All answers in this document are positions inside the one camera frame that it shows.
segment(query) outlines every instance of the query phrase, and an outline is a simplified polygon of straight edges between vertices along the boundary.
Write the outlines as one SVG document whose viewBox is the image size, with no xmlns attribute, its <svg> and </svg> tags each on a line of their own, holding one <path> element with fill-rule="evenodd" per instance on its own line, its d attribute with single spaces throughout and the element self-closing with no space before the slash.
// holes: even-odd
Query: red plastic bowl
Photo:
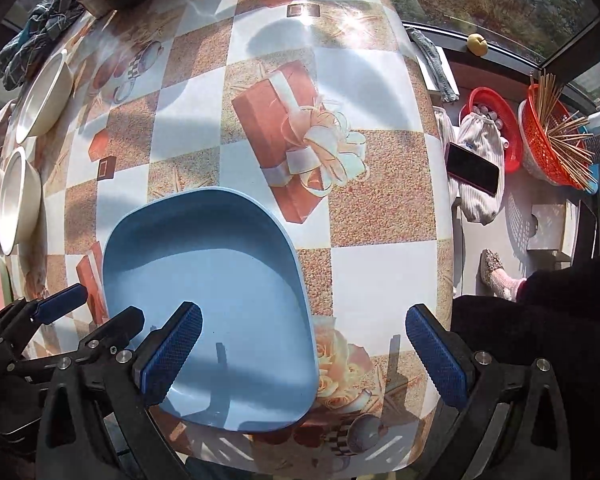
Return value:
<svg viewBox="0 0 600 480">
<path fill-rule="evenodd" d="M 474 103 L 485 105 L 498 114 L 498 118 L 502 121 L 500 133 L 509 141 L 509 147 L 504 150 L 504 172 L 513 173 L 519 170 L 522 163 L 522 138 L 518 120 L 507 102 L 500 97 L 500 94 L 486 86 L 474 88 L 469 95 L 469 101 L 460 110 L 460 122 L 474 107 Z"/>
</svg>

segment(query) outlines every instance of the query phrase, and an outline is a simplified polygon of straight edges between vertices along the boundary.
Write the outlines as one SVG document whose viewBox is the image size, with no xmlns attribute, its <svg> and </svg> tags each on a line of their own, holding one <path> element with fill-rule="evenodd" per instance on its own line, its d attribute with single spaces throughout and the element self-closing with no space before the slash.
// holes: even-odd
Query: red plastic basket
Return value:
<svg viewBox="0 0 600 480">
<path fill-rule="evenodd" d="M 522 108 L 522 120 L 520 123 L 533 160 L 550 182 L 555 182 L 561 186 L 573 186 L 576 189 L 582 189 L 582 186 L 573 180 L 569 176 L 569 173 L 562 167 L 549 144 L 544 129 L 540 126 L 535 104 L 537 89 L 537 84 L 529 87 L 526 106 Z M 558 101 L 549 117 L 549 128 L 558 125 L 561 121 L 567 119 L 569 115 L 567 109 Z"/>
<path fill-rule="evenodd" d="M 469 95 L 469 101 L 460 111 L 461 122 L 474 107 L 474 103 L 485 105 L 489 110 L 493 110 L 498 114 L 498 117 L 502 121 L 502 130 L 500 133 L 509 141 L 509 147 L 504 150 L 504 172 L 513 173 L 519 170 L 522 163 L 522 138 L 520 137 L 520 129 L 516 116 L 507 102 L 500 97 L 500 94 L 486 86 L 474 88 Z"/>
</svg>

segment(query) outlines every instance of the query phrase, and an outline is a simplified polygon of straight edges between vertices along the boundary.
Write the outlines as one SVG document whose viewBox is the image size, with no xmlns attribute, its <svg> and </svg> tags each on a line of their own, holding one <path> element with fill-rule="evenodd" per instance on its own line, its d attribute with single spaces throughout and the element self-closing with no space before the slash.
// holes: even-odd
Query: blue gripper pad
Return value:
<svg viewBox="0 0 600 480">
<path fill-rule="evenodd" d="M 164 327 L 152 331 L 138 348 L 134 381 L 146 406 L 160 404 L 202 332 L 202 312 L 185 301 Z"/>
<path fill-rule="evenodd" d="M 45 325 L 53 323 L 56 319 L 87 303 L 88 296 L 87 288 L 80 283 L 75 283 L 49 296 L 46 300 L 40 300 L 33 319 Z"/>
<path fill-rule="evenodd" d="M 446 332 L 445 329 L 425 305 L 414 305 L 407 311 L 405 327 L 409 341 L 427 369 L 443 402 L 447 406 L 462 410 L 468 399 L 466 375 L 450 349 L 436 333 L 438 327 Z"/>
</svg>

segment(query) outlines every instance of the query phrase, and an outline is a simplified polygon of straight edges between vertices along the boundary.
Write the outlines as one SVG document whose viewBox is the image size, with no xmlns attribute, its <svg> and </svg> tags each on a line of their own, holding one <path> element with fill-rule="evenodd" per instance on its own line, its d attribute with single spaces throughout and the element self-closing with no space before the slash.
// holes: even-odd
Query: blue tray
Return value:
<svg viewBox="0 0 600 480">
<path fill-rule="evenodd" d="M 129 305 L 144 330 L 183 301 L 202 310 L 202 335 L 160 405 L 216 428 L 284 428 L 311 407 L 315 338 L 293 245 L 251 198 L 205 187 L 151 202 L 124 217 L 104 251 L 110 316 Z"/>
</svg>

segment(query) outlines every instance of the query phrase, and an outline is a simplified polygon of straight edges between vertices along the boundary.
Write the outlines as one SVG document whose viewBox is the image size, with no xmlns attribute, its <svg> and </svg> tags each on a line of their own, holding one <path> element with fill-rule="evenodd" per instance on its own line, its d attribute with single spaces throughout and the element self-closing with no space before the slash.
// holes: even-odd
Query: foot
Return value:
<svg viewBox="0 0 600 480">
<path fill-rule="evenodd" d="M 525 281 L 509 276 L 498 253 L 489 249 L 483 250 L 480 255 L 480 279 L 497 297 L 509 301 L 516 301 L 518 288 Z"/>
</svg>

